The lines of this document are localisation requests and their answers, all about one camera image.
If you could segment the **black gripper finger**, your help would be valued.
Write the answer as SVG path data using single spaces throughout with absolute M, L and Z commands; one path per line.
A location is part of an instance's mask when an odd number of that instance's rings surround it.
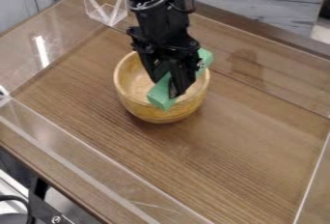
M 199 57 L 185 57 L 169 61 L 170 80 L 169 97 L 178 98 L 186 94 L 187 89 L 197 81 L 197 71 L 199 67 Z
M 167 54 L 161 53 L 141 54 L 142 65 L 154 83 L 158 83 L 169 73 L 169 58 Z

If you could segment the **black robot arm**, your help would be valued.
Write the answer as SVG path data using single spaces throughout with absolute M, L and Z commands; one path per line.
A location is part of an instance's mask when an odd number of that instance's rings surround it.
M 197 81 L 201 43 L 189 34 L 190 14 L 197 10 L 186 0 L 129 0 L 137 26 L 127 34 L 154 83 L 170 74 L 167 96 L 178 98 Z

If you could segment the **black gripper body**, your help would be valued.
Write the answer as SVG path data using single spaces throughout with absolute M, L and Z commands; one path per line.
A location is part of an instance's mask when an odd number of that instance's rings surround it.
M 133 49 L 141 56 L 146 69 L 169 69 L 169 61 L 183 65 L 186 69 L 197 69 L 202 60 L 199 56 L 201 43 L 186 31 L 167 39 L 149 39 L 142 34 L 142 28 L 133 26 L 127 30 L 133 39 Z

